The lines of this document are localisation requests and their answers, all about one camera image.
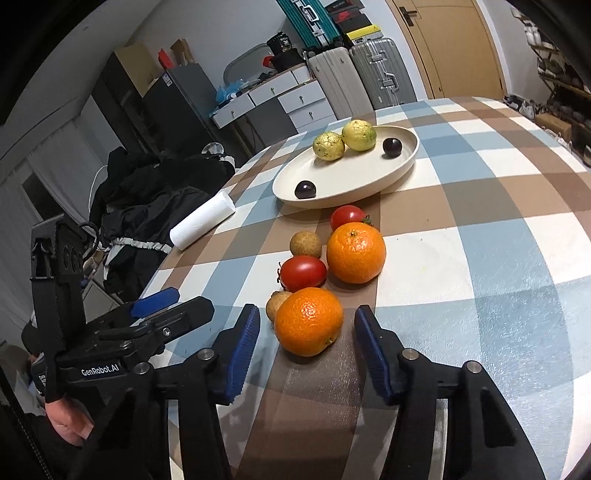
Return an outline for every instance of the dark gray refrigerator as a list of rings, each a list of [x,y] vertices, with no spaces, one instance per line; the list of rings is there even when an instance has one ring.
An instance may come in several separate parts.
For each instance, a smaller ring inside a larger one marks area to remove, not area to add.
[[[199,64],[166,70],[143,100],[164,137],[165,151],[186,157],[218,142],[234,157],[236,167],[248,161],[234,130],[219,129],[210,119],[216,107],[216,89]]]

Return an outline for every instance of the red tomato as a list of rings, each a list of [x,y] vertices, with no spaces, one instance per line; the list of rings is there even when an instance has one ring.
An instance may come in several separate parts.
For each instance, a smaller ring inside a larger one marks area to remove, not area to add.
[[[365,213],[355,205],[343,205],[330,216],[330,228],[335,231],[341,225],[351,222],[363,222]]]
[[[306,287],[320,287],[326,281],[326,265],[307,255],[290,258],[278,273],[281,285],[292,293]]]

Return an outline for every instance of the wooden door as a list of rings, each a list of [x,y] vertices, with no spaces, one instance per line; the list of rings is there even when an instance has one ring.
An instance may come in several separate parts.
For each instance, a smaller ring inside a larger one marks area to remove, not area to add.
[[[501,66],[472,0],[389,0],[435,98],[502,99]]]

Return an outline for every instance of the white drawer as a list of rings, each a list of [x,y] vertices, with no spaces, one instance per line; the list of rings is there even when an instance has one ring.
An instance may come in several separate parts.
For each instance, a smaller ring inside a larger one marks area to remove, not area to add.
[[[234,121],[241,115],[244,115],[249,110],[252,110],[255,104],[252,103],[248,95],[241,95],[232,100],[229,104],[224,105],[219,109],[219,112],[213,116],[213,121],[221,128],[228,123]]]
[[[323,99],[306,105],[305,107],[298,108],[290,113],[290,118],[294,127],[299,128],[331,115],[334,115],[334,112],[330,107],[329,101]]]
[[[297,87],[296,77],[291,72],[285,72],[280,73],[260,87],[252,89],[248,92],[248,95],[251,96],[255,105],[260,105],[293,87]]]
[[[309,82],[312,79],[312,74],[308,69],[308,65],[297,67],[296,69],[293,69],[292,72],[294,73],[294,77],[299,84]]]
[[[326,125],[328,125],[331,122],[336,122],[336,117],[334,115],[322,118],[320,120],[317,120],[316,122],[304,125],[303,127],[299,127],[297,129],[297,132],[299,134],[302,134],[304,132],[313,132],[314,130],[326,127]]]
[[[311,82],[307,85],[302,85],[285,95],[279,97],[279,102],[286,113],[293,112],[298,108],[309,105],[318,100],[326,98],[320,84],[318,82]]]

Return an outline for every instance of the black round fruit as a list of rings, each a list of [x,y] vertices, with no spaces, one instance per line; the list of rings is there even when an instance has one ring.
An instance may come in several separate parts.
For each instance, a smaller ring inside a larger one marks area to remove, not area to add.
[[[402,153],[402,142],[398,138],[387,138],[382,147],[384,153],[390,158],[396,158]]]
[[[295,186],[295,196],[300,200],[313,199],[316,196],[316,185],[310,180],[302,180]]]

